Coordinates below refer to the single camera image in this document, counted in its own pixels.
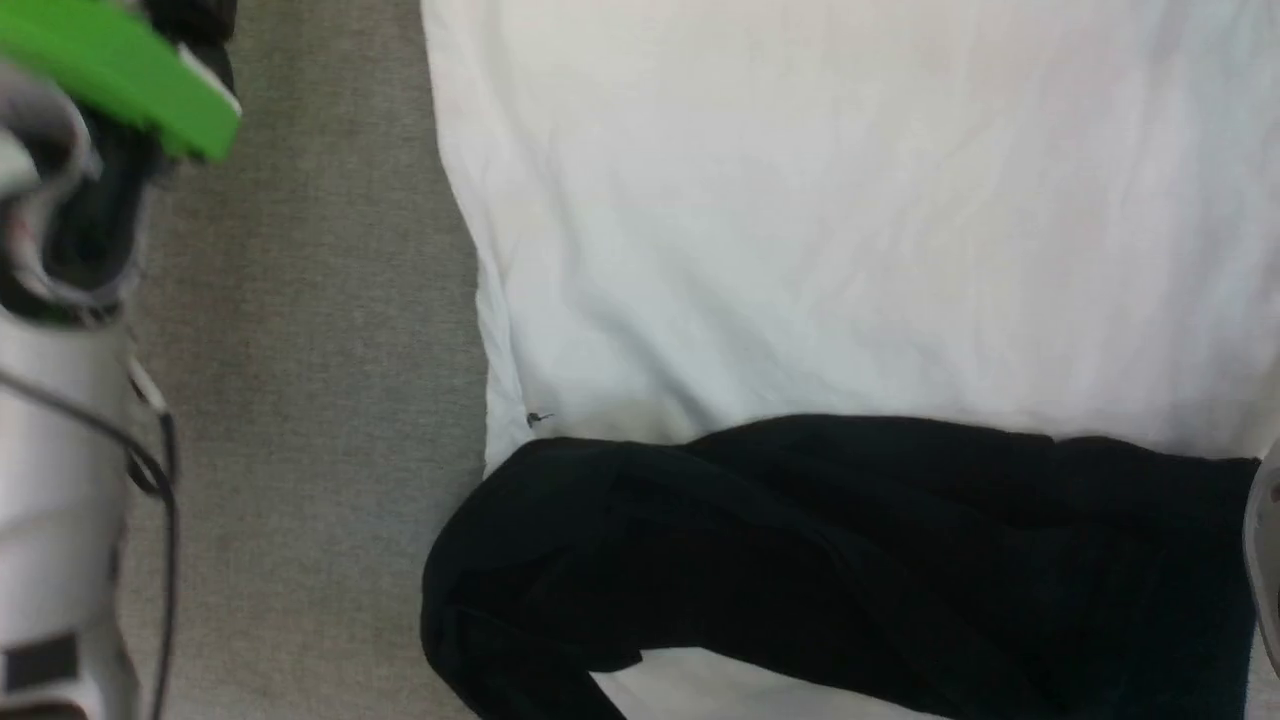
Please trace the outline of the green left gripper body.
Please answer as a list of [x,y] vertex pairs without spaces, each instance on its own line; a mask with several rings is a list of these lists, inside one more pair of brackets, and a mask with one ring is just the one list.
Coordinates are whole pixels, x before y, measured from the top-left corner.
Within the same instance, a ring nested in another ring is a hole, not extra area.
[[174,158],[223,161],[236,141],[242,108],[230,88],[113,1],[4,1],[1,47],[74,100],[154,132]]

